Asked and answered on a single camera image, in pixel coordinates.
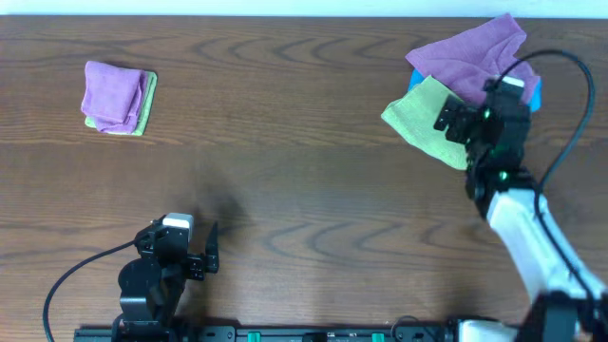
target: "stacked cloth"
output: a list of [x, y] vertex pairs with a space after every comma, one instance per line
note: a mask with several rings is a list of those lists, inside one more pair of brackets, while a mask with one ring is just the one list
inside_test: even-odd
[[157, 75], [89, 61], [81, 110], [85, 124], [102, 133], [141, 136], [147, 125]]
[[[415, 67], [409, 92], [394, 101], [382, 119], [408, 143], [457, 169], [466, 169], [463, 145], [449, 142], [433, 123], [447, 95], [481, 105], [485, 80], [500, 75], [517, 59], [513, 56], [526, 34], [509, 14], [440, 42], [412, 50], [406, 59]], [[541, 106], [541, 78], [524, 62], [509, 73], [524, 81], [522, 100], [532, 110]]]

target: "white wall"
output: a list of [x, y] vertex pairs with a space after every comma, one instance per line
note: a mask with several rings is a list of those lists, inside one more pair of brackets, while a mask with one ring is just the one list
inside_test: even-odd
[[0, 0], [0, 14], [608, 18], [608, 0]]

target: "wooden table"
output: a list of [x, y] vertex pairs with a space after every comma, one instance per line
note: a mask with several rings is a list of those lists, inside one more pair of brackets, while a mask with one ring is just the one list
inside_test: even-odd
[[[528, 298], [455, 171], [381, 119], [406, 91], [404, 55], [486, 19], [0, 18], [0, 340], [43, 339], [54, 281], [168, 212], [197, 216], [194, 250], [220, 226], [221, 269], [180, 313], [244, 325], [388, 325], [401, 314], [522, 319]], [[576, 52], [596, 116], [549, 184], [552, 211], [608, 279], [607, 21], [519, 20], [520, 53]], [[155, 70], [143, 137], [85, 127], [88, 60]], [[577, 123], [584, 81], [543, 77], [526, 164], [536, 175]], [[120, 313], [133, 248], [74, 274], [54, 297], [58, 341]]]

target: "green towel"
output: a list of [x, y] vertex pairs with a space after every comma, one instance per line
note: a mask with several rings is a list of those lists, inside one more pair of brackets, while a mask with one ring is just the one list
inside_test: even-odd
[[409, 144], [455, 169], [466, 170], [465, 146], [447, 141], [446, 132], [433, 129], [448, 95], [456, 96], [428, 76], [402, 99], [390, 103], [382, 119]]
[[[142, 136], [145, 130], [145, 126], [148, 124], [148, 119], [150, 118], [150, 108], [152, 107], [152, 100], [154, 99], [154, 90], [156, 90], [156, 82], [157, 76], [156, 73], [152, 71], [146, 71], [148, 74], [148, 81], [145, 87], [145, 94], [143, 95], [143, 104], [142, 108], [140, 108], [140, 116], [137, 120], [137, 126], [135, 130], [131, 134], [126, 133], [112, 133], [108, 134], [117, 134], [117, 135], [134, 135], [134, 136]], [[95, 121], [92, 118], [86, 117], [85, 124], [87, 127], [96, 128]]]

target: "crumpled purple cloth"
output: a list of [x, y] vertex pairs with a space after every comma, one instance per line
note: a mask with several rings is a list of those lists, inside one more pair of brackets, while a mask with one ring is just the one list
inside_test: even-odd
[[86, 91], [81, 110], [92, 117], [100, 132], [130, 134], [137, 126], [147, 75], [89, 61], [85, 66]]
[[[414, 49], [406, 59], [423, 76], [432, 75], [463, 100], [481, 105], [485, 80], [517, 61], [513, 55], [525, 37], [513, 17], [505, 14], [452, 38]], [[509, 72], [509, 76], [525, 82], [522, 101], [527, 104], [541, 77], [527, 62]]]

